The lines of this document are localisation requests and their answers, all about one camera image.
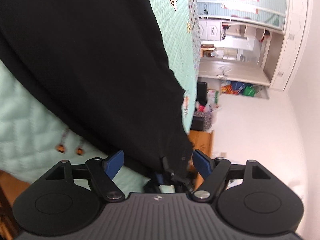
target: white wardrobe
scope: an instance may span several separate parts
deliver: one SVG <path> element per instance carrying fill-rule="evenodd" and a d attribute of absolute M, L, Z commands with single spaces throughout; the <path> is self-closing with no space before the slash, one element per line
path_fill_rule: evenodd
<path fill-rule="evenodd" d="M 226 24 L 244 26 L 244 38 L 255 35 L 259 40 L 266 31 L 271 34 L 268 40 L 263 41 L 264 53 L 260 56 L 259 64 L 202 57 L 200 79 L 240 81 L 258 84 L 265 89 L 284 90 L 303 37 L 308 0 L 284 0 L 282 4 L 272 6 L 266 1 L 198 0 L 202 44 L 218 47 L 223 39 L 223 25 Z M 230 9 L 234 4 L 242 3 L 245 8 L 241 10 L 253 10 L 254 13 Z"/>

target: open closet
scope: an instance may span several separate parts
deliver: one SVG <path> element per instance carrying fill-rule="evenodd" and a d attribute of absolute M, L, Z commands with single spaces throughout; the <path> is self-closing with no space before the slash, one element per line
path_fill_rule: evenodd
<path fill-rule="evenodd" d="M 308 0 L 197 0 L 199 79 L 284 90 L 300 48 Z"/>

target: white wall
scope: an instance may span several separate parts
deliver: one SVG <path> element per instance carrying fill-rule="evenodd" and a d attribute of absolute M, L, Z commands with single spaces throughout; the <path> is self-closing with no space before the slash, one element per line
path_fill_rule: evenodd
<path fill-rule="evenodd" d="M 306 47 L 295 77 L 289 83 L 289 98 L 301 131 L 308 169 L 308 206 L 303 236 L 320 239 L 320 0 L 313 0 Z"/>
<path fill-rule="evenodd" d="M 269 96 L 269 100 L 220 96 L 222 109 L 212 127 L 215 130 L 212 157 L 225 152 L 235 163 L 259 161 L 302 197 L 306 208 L 307 171 L 295 114 L 287 93 L 270 90 Z M 304 227 L 303 219 L 297 230 L 303 237 Z"/>

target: hanging clothes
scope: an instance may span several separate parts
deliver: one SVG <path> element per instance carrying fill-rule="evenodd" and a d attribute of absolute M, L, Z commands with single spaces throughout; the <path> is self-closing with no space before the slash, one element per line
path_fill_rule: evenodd
<path fill-rule="evenodd" d="M 149 0 L 0 0 L 0 59 L 71 130 L 148 175 L 187 174 L 184 90 Z"/>

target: mint green quilt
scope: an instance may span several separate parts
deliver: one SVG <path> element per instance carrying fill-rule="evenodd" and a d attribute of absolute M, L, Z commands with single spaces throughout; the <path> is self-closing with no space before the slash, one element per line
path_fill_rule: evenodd
<path fill-rule="evenodd" d="M 199 30 L 195 0 L 150 0 L 163 35 L 169 57 L 169 67 L 186 90 L 183 109 L 185 130 L 190 129 L 196 98 L 199 65 Z M 34 182 L 58 161 L 72 164 L 106 155 L 88 142 L 84 155 L 76 154 L 81 138 L 69 132 L 65 139 L 66 152 L 58 152 L 66 125 L 38 102 L 0 61 L 0 170 L 16 178 Z M 129 192 L 142 192 L 147 178 L 122 167 L 114 178 L 118 187 Z M 87 187 L 85 181 L 77 184 Z"/>

